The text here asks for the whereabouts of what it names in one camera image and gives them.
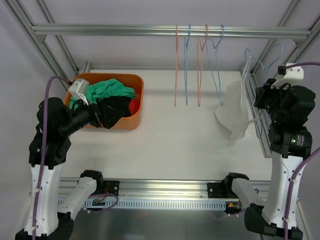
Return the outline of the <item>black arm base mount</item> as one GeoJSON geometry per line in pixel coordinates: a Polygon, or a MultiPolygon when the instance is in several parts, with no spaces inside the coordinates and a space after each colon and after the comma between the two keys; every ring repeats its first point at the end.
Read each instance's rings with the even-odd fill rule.
{"type": "Polygon", "coordinates": [[[103,181],[103,194],[112,194],[112,195],[119,195],[120,190],[120,181],[118,180],[104,180],[103,181]]]}

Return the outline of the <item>white tank top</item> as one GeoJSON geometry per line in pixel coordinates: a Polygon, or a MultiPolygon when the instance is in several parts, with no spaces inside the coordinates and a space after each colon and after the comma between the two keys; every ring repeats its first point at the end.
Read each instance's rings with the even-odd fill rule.
{"type": "Polygon", "coordinates": [[[250,119],[247,107],[246,84],[252,58],[245,63],[241,79],[229,84],[226,89],[224,103],[214,111],[218,122],[227,128],[232,140],[243,139],[250,124],[258,121],[258,116],[250,119]]]}

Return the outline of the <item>green tank top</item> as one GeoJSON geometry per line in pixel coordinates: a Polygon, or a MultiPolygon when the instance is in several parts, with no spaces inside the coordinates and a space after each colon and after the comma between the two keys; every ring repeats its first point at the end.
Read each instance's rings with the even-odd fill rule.
{"type": "MultiPolygon", "coordinates": [[[[115,78],[109,80],[99,81],[95,84],[89,84],[85,96],[90,104],[96,104],[97,99],[104,99],[111,96],[129,97],[131,99],[136,98],[135,90],[131,87],[125,86],[115,78]]],[[[76,99],[71,96],[67,106],[72,109],[76,99]]]]}

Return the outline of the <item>pink wire hanger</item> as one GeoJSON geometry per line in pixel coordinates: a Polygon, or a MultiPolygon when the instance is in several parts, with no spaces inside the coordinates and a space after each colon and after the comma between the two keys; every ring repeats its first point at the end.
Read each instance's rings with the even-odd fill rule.
{"type": "Polygon", "coordinates": [[[179,37],[178,25],[175,25],[175,81],[174,81],[174,107],[177,105],[177,89],[178,89],[178,64],[179,64],[179,37]]]}

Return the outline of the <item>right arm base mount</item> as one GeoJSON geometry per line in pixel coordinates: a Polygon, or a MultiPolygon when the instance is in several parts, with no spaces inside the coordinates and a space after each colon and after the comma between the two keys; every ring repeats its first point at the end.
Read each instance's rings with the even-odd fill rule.
{"type": "Polygon", "coordinates": [[[209,199],[237,199],[237,195],[228,189],[224,183],[208,182],[207,196],[209,199]]]}

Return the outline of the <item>black tank top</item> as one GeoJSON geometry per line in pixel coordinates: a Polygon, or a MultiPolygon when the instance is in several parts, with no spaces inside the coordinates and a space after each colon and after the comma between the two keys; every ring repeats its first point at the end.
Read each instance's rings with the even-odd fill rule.
{"type": "Polygon", "coordinates": [[[107,98],[103,98],[101,100],[104,104],[107,104],[109,107],[123,111],[123,117],[130,117],[132,114],[129,110],[129,103],[131,102],[131,98],[127,96],[110,96],[107,98]]]}

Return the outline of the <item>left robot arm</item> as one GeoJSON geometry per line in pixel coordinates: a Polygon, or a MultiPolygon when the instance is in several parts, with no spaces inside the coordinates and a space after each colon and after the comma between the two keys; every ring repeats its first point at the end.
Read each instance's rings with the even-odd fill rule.
{"type": "Polygon", "coordinates": [[[17,240],[68,240],[75,218],[89,198],[114,197],[107,193],[103,174],[85,170],[76,187],[63,204],[58,204],[61,175],[71,147],[70,136],[87,125],[110,129],[124,115],[109,100],[98,99],[86,105],[77,102],[69,109],[58,97],[46,98],[39,104],[36,134],[29,145],[29,164],[32,174],[31,203],[25,226],[15,234],[17,240]]]}

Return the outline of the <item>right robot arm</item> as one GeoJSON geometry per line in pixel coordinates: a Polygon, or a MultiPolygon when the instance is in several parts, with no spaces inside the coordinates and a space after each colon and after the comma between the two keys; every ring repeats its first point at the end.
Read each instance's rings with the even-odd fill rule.
{"type": "Polygon", "coordinates": [[[315,107],[316,94],[301,85],[286,82],[277,86],[276,82],[270,78],[256,88],[254,102],[271,119],[268,139],[272,166],[267,200],[261,199],[245,174],[230,172],[221,184],[228,198],[240,200],[249,232],[301,240],[296,202],[303,169],[314,157],[313,138],[304,124],[315,107]]]}

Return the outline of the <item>red tank top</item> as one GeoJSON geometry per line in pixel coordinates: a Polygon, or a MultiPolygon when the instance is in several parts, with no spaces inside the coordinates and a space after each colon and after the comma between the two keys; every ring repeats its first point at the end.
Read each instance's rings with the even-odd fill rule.
{"type": "Polygon", "coordinates": [[[131,99],[128,104],[128,110],[130,114],[132,116],[135,115],[138,112],[139,108],[140,108],[140,102],[136,98],[131,99]]]}

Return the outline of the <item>pink hanger with black top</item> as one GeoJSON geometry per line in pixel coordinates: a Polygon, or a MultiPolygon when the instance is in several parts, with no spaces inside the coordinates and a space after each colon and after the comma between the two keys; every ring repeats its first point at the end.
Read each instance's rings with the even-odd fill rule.
{"type": "Polygon", "coordinates": [[[196,63],[197,63],[197,106],[201,106],[201,87],[202,87],[202,75],[203,75],[203,59],[204,59],[204,48],[207,45],[209,35],[209,27],[205,25],[205,38],[204,42],[197,38],[196,45],[196,63]]]}

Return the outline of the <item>blue hanger with green top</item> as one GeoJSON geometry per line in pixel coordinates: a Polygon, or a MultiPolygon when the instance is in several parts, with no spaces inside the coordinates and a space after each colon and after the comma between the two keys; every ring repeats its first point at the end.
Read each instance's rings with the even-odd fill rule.
{"type": "Polygon", "coordinates": [[[221,41],[224,38],[224,34],[225,34],[225,26],[223,24],[220,25],[221,26],[221,33],[219,34],[220,38],[217,42],[215,42],[212,38],[208,38],[209,42],[212,44],[212,50],[214,52],[214,59],[215,59],[215,71],[216,71],[216,76],[217,79],[214,77],[214,68],[213,68],[213,64],[211,61],[211,57],[209,54],[209,47],[208,44],[206,45],[206,53],[207,53],[207,62],[208,62],[208,66],[209,66],[209,71],[211,74],[211,78],[216,90],[216,94],[218,97],[218,101],[219,101],[219,105],[223,106],[224,105],[224,96],[222,93],[222,82],[221,82],[221,76],[220,76],[220,61],[219,61],[219,56],[218,56],[218,50],[219,50],[219,46],[221,41]]]}

